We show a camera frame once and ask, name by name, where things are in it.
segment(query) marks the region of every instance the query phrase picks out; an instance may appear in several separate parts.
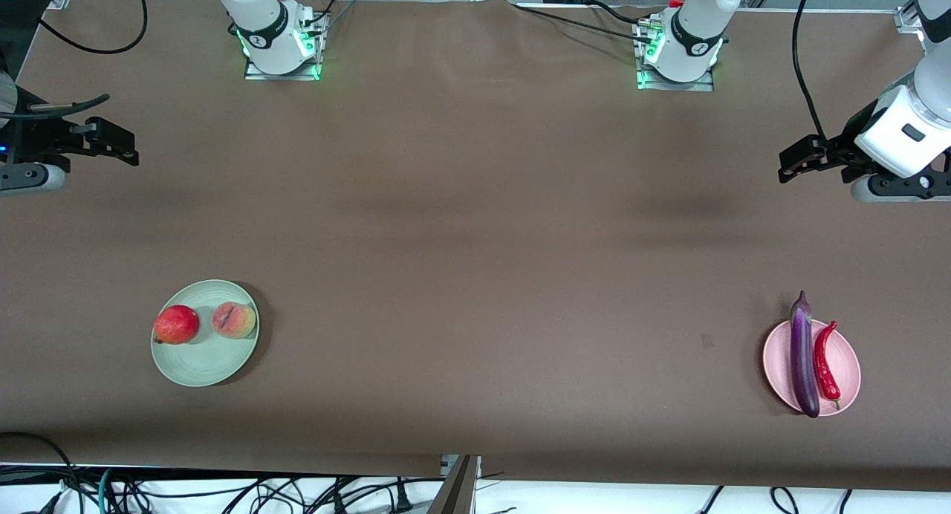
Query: robotic arm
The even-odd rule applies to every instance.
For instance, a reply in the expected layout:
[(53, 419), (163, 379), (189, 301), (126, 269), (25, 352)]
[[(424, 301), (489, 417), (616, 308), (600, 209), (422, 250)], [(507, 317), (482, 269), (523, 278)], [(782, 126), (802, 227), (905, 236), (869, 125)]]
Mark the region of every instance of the robotic arm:
[(323, 14), (294, 0), (221, 0), (244, 54), (266, 74), (288, 74), (317, 54)]
[(808, 135), (780, 153), (779, 179), (844, 166), (865, 202), (951, 200), (951, 0), (914, 0), (930, 53), (828, 141)]
[[(50, 0), (0, 0), (0, 25), (35, 24)], [(69, 172), (63, 154), (108, 155), (136, 166), (135, 135), (98, 116), (79, 125), (62, 118), (81, 107), (51, 105), (15, 84), (0, 53), (0, 196), (60, 189)]]
[(686, 0), (653, 19), (662, 22), (662, 37), (644, 60), (662, 77), (687, 83), (700, 79), (716, 62), (723, 31), (741, 0)]

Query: plate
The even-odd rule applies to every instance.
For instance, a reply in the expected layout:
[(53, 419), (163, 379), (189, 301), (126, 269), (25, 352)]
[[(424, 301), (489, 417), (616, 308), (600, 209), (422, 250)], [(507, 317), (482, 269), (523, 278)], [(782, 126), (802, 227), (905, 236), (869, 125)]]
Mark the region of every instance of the plate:
[[(825, 327), (828, 327), (825, 322), (812, 322), (813, 345), (819, 332)], [(859, 395), (859, 386), (862, 385), (859, 357), (855, 355), (852, 345), (848, 344), (845, 336), (839, 334), (839, 331), (832, 331), (832, 335), (829, 336), (825, 344), (825, 358), (828, 360), (832, 377), (835, 378), (839, 391), (842, 392), (842, 398), (839, 399), (839, 409), (836, 409), (835, 403), (825, 399), (822, 396), (822, 390), (819, 390), (819, 417), (834, 416), (844, 412), (855, 402), (856, 396)], [(799, 408), (796, 395), (792, 391), (792, 370), (789, 368), (789, 321), (781, 322), (767, 337), (767, 344), (763, 348), (763, 368), (767, 372), (770, 386), (782, 402), (801, 412), (802, 409)]]
[[(226, 338), (211, 328), (211, 314), (221, 303), (236, 302), (254, 308), (255, 321), (251, 334), (241, 339)], [(258, 305), (238, 284), (227, 280), (203, 280), (179, 291), (162, 307), (186, 305), (198, 312), (198, 335), (190, 342), (180, 345), (155, 342), (155, 331), (149, 338), (152, 359), (162, 375), (174, 383), (190, 388), (201, 388), (219, 383), (238, 372), (251, 358), (258, 345), (261, 315)]]

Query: purple eggplant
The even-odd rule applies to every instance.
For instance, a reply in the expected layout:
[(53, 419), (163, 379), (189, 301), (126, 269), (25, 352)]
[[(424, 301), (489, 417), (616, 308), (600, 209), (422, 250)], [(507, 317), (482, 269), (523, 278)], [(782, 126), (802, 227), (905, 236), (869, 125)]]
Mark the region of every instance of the purple eggplant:
[(819, 389), (816, 388), (815, 365), (812, 362), (812, 308), (805, 301), (805, 291), (789, 312), (789, 366), (792, 369), (792, 390), (802, 413), (819, 417)]

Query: red fruit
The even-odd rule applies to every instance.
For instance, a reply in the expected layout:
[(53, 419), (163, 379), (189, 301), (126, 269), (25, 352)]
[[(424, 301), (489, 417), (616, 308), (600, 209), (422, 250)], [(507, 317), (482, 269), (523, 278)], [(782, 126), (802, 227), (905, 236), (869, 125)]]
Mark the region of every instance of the red fruit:
[(152, 325), (156, 342), (173, 345), (191, 341), (198, 334), (198, 327), (198, 314), (186, 305), (170, 305)]

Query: peach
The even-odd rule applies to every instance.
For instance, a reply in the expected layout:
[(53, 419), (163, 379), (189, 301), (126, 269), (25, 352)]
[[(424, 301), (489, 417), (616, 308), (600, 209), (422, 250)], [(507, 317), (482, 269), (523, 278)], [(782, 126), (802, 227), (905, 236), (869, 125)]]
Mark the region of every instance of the peach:
[(170, 305), (155, 318), (152, 328), (156, 342), (179, 345), (198, 334), (198, 314), (186, 305)]
[(249, 305), (227, 302), (215, 308), (211, 315), (211, 326), (218, 334), (229, 338), (244, 338), (251, 334), (258, 317)]

